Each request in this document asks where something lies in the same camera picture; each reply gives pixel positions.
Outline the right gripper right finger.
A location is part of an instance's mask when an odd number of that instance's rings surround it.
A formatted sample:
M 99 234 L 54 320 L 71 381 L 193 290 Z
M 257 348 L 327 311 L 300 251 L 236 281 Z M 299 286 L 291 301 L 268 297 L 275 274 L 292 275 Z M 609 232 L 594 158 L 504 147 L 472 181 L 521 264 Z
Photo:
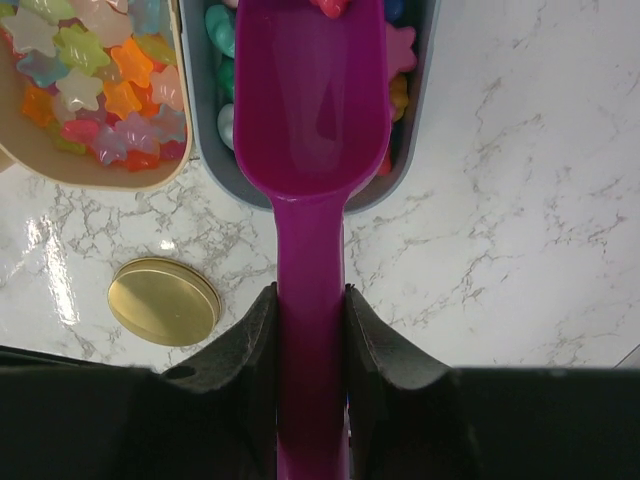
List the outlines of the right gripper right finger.
M 635 479 L 635 369 L 454 368 L 355 288 L 344 338 L 359 479 Z

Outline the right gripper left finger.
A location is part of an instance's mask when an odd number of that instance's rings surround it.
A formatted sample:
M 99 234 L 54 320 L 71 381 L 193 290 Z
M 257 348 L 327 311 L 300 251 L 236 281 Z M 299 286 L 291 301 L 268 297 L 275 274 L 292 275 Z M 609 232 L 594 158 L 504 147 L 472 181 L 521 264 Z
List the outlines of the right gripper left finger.
M 163 373 L 1 351 L 5 479 L 272 479 L 274 286 Z

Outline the magenta plastic scoop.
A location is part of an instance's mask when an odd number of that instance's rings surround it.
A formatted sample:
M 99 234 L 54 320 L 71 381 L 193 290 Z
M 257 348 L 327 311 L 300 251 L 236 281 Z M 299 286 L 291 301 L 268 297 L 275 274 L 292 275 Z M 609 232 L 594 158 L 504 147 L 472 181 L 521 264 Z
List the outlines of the magenta plastic scoop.
M 344 208 L 388 145 L 379 1 L 330 18 L 308 1 L 243 1 L 234 148 L 277 229 L 277 475 L 349 475 L 343 380 Z

